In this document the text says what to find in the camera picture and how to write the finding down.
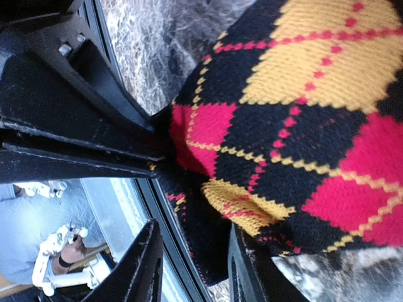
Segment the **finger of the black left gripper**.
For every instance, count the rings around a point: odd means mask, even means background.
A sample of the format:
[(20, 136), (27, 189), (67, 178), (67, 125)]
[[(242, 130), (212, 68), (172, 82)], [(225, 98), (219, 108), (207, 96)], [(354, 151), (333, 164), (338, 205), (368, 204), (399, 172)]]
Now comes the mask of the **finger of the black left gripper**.
[(1, 183), (86, 177), (153, 178), (146, 161), (108, 154), (57, 153), (4, 143), (1, 147)]
[(164, 155), (150, 116), (121, 85), (82, 18), (1, 26), (1, 127), (81, 150)]

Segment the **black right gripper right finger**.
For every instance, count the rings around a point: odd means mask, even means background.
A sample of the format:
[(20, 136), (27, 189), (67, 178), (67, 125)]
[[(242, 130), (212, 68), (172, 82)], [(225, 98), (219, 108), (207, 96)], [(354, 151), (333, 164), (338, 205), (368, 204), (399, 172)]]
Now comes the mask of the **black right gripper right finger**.
[(307, 301), (265, 249), (235, 225), (230, 231), (228, 275), (231, 301)]

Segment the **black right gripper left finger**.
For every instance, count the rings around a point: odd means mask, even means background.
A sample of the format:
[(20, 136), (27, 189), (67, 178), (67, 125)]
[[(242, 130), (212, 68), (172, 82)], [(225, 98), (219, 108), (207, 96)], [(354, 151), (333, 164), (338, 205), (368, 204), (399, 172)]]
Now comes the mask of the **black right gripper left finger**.
[(149, 220), (111, 274), (84, 301), (160, 301), (163, 240), (159, 224)]

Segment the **red orange argyle sock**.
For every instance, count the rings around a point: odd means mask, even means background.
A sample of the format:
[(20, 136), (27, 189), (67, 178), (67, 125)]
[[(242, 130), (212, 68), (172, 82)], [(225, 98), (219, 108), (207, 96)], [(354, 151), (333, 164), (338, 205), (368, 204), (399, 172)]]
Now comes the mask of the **red orange argyle sock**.
[(256, 1), (173, 99), (151, 165), (207, 286), (266, 256), (402, 246), (402, 2)]

